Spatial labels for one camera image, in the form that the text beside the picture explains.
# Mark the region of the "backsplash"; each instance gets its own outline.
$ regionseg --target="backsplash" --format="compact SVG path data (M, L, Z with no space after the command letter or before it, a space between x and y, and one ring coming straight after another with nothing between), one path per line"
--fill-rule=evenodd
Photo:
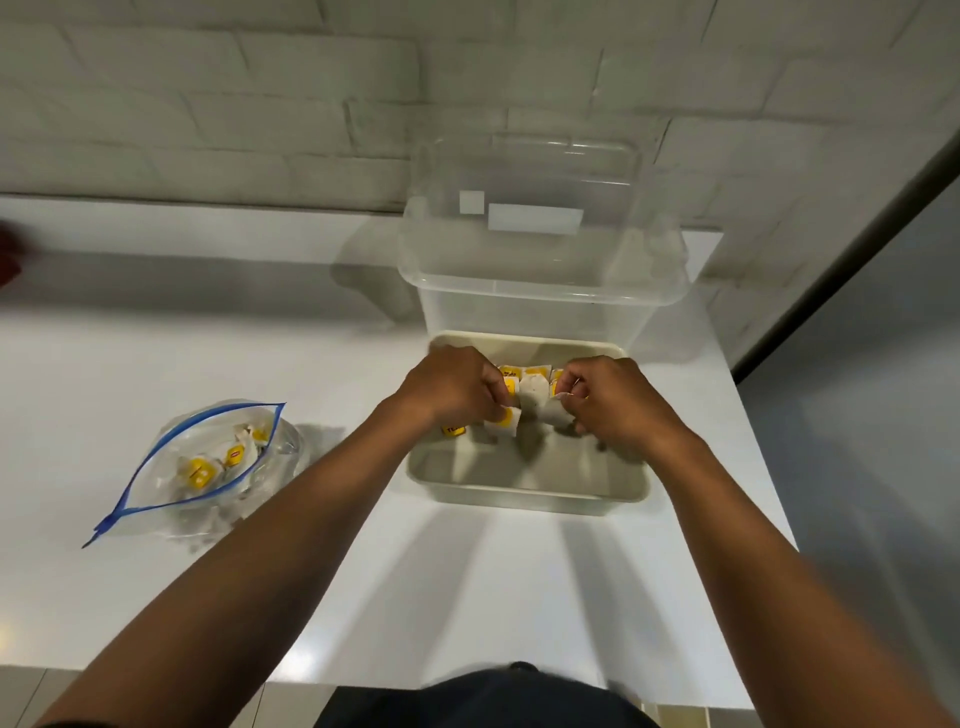
M731 363L960 127L954 0L0 0L0 191L397 211L411 140L628 139Z

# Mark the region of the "person's left hand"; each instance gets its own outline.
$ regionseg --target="person's left hand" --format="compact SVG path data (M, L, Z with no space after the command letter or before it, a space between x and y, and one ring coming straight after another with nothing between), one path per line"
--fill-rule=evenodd
M431 426L503 419L510 393L500 370L474 347L438 347L410 370L396 394L422 407Z

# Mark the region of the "person's left arm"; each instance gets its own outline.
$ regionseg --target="person's left arm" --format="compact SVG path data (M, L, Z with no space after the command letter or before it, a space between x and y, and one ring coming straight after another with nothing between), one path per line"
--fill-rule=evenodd
M147 605L37 725L229 725L310 619L410 448L432 427L497 420L507 403L477 350L428 354L343 443Z

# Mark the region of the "forearm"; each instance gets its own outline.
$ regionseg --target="forearm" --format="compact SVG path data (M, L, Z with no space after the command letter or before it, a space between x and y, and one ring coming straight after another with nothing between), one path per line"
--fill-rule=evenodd
M228 725L313 614L420 436L403 407L385 400L239 524L108 645L43 722Z
M953 722L693 435L651 458L764 724Z

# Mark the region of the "person's right arm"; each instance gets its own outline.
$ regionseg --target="person's right arm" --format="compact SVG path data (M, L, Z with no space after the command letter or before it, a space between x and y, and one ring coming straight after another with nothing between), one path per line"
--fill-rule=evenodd
M557 385L577 427L642 456L767 728L955 726L740 490L632 359L571 361Z

